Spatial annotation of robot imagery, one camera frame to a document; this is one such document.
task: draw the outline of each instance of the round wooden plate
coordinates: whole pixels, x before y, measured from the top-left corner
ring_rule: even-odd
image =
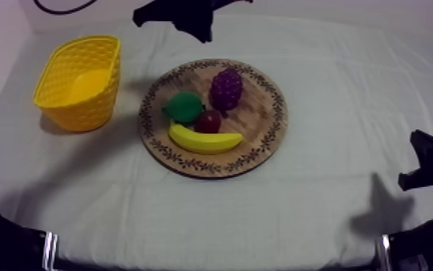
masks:
[[[244,140],[224,154],[194,154],[178,147],[169,137],[169,119],[161,108],[177,92],[194,92],[211,109],[208,95],[213,77],[234,68],[243,77],[238,107],[228,111],[220,133],[242,133]],[[149,152],[164,166],[180,174],[220,179],[252,170],[267,160],[287,130],[287,106],[277,85],[242,62],[204,59],[172,69],[149,89],[140,107],[140,136]]]

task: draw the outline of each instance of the green lime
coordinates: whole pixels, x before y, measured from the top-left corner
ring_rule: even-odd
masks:
[[[191,123],[201,114],[203,105],[196,94],[180,92],[162,107],[162,111],[177,123]]]

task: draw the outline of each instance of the grape bunch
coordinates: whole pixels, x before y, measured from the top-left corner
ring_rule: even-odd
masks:
[[[210,101],[214,109],[221,112],[238,106],[243,92],[243,80],[234,68],[221,71],[211,84]]]

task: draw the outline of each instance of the woven plastic basket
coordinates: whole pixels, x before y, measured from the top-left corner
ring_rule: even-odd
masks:
[[[33,102],[66,130],[93,130],[112,117],[119,79],[120,41],[82,37],[53,52]]]

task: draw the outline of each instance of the table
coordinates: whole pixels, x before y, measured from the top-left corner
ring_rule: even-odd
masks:
[[[113,119],[68,134],[32,92],[50,53],[82,35],[122,40]],[[60,235],[61,257],[163,270],[356,265],[373,238],[433,218],[433,187],[401,192],[418,167],[413,130],[433,134],[433,45],[301,19],[217,16],[210,44],[170,24],[103,22],[34,36],[0,95],[0,211]],[[170,172],[140,142],[138,108],[169,69],[231,58],[285,95],[287,135],[248,174],[203,182]]]

